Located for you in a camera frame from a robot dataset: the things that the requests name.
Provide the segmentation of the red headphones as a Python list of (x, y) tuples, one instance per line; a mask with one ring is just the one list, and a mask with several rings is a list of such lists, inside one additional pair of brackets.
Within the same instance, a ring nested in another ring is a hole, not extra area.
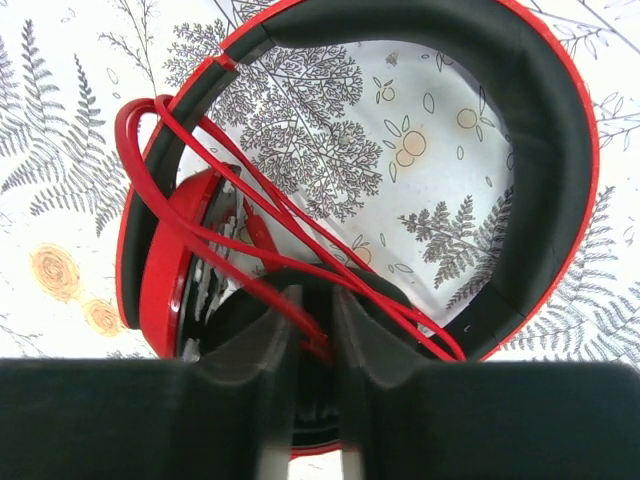
[[(359, 40), (398, 40), (442, 48), (462, 61), (496, 102), (515, 158), (508, 224), (488, 282), (435, 340), (419, 340), (419, 315), (400, 291), (363, 262), (353, 269), (324, 258), (289, 261), (270, 241), (252, 255), (274, 271), (253, 280), (211, 319), (187, 312), (205, 226), (223, 180), (239, 178), (222, 163), (175, 182), (186, 148), (203, 128), (222, 131), (205, 113), (251, 64), (278, 47), (307, 50)], [(249, 325), (285, 288), (302, 286), (313, 307), (299, 322), (313, 350), (333, 312), (329, 293), (353, 284), (362, 311), (393, 326), (431, 360), (483, 360), (542, 306), (567, 271), (589, 221), (599, 147), (590, 98), (575, 65), (548, 27), (515, 1), (279, 1), (228, 35), (175, 96), (137, 99), (115, 123), (117, 150), (131, 179), (121, 221), (116, 293), (125, 325), (140, 330), (163, 358), (180, 355), (189, 336), (214, 348)]]

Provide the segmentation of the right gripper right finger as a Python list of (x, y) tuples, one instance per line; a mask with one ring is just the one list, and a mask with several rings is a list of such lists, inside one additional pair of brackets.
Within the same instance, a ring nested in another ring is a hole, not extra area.
[(333, 294), (348, 479), (635, 479), (639, 375), (618, 363), (435, 362)]

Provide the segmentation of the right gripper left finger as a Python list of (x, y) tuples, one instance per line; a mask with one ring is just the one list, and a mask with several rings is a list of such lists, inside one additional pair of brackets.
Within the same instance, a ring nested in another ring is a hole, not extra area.
[(300, 330), (268, 310), (197, 362), (5, 360), (5, 479), (283, 479)]

